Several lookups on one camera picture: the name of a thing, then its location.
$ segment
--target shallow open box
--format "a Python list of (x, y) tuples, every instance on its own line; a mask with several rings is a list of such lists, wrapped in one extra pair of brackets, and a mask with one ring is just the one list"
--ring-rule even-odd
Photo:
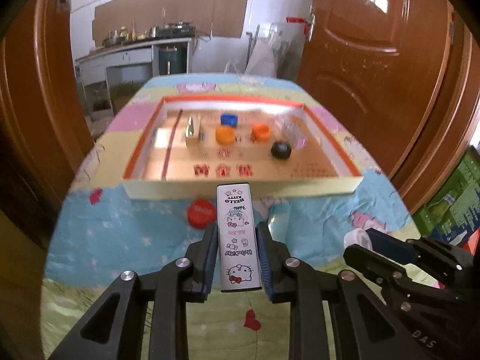
[[(220, 146), (215, 127), (223, 112), (238, 115), (235, 142)], [(189, 117), (201, 119), (198, 145), (185, 143)], [(251, 125), (271, 127), (255, 142)], [(306, 138), (289, 159), (274, 158), (276, 140), (288, 140), (285, 125)], [(123, 185), (131, 199), (216, 197), (217, 185), (248, 182), (254, 198), (351, 193), (362, 174), (315, 114), (303, 103), (239, 95), (164, 97), (153, 112), (127, 164)]]

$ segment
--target black round object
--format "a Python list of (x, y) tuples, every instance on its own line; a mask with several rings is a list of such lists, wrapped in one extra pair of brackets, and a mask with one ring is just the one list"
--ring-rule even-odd
[(277, 140), (272, 146), (272, 156), (280, 160), (286, 160), (292, 154), (292, 147), (288, 142)]

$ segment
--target red bow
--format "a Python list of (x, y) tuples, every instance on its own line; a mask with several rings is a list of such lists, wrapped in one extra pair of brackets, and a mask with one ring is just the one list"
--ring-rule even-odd
[(242, 281), (242, 278), (241, 277), (230, 276), (229, 280), (231, 282), (236, 282), (237, 284), (240, 284), (240, 282)]

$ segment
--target red bottle cap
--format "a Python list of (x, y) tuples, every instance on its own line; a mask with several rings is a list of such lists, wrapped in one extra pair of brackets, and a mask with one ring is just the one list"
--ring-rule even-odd
[(197, 230), (204, 230), (217, 218), (215, 206), (205, 199), (195, 200), (187, 210), (188, 223)]

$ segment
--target green box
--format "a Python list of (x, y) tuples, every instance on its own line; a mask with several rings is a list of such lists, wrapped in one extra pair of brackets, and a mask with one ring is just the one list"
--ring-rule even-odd
[(480, 154), (471, 146), (440, 190), (414, 215), (421, 235), (463, 245), (480, 228)]

